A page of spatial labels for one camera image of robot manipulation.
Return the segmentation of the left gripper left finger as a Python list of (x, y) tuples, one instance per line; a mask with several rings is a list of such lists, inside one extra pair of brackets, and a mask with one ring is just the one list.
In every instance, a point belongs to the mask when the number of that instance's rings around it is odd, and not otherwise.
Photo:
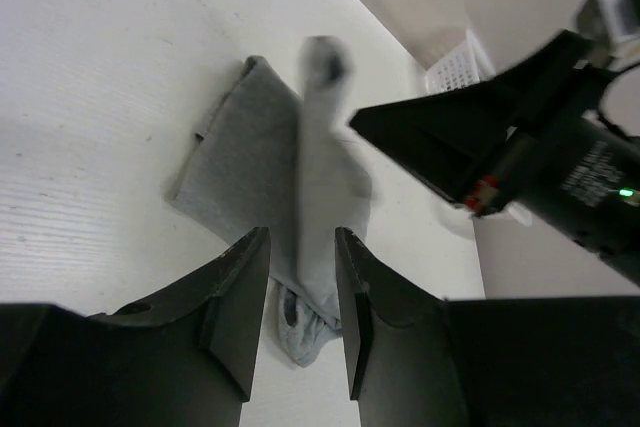
[(113, 314), (1, 308), (5, 426), (235, 426), (250, 399), (266, 228)]

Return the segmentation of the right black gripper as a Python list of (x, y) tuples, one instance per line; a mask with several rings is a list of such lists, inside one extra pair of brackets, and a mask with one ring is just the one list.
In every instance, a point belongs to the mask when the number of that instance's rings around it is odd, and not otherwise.
[(639, 281), (639, 147), (601, 101), (622, 72), (559, 32), (490, 80), (359, 109), (349, 127), (477, 217), (516, 202)]

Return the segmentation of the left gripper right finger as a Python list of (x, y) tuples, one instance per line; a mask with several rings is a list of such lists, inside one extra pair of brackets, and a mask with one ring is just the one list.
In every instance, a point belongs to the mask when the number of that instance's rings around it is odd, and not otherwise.
[(365, 426), (635, 426), (635, 297), (442, 300), (335, 232), (349, 394)]

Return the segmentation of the grey tank top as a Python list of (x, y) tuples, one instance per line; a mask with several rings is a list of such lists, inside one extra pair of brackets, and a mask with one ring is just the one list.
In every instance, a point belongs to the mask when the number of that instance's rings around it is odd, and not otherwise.
[(252, 227), (271, 233), (284, 352), (306, 367), (341, 333), (334, 232), (365, 236), (373, 185), (336, 129), (351, 62), (332, 36), (309, 38), (293, 91), (261, 56), (196, 131), (172, 206), (225, 241)]

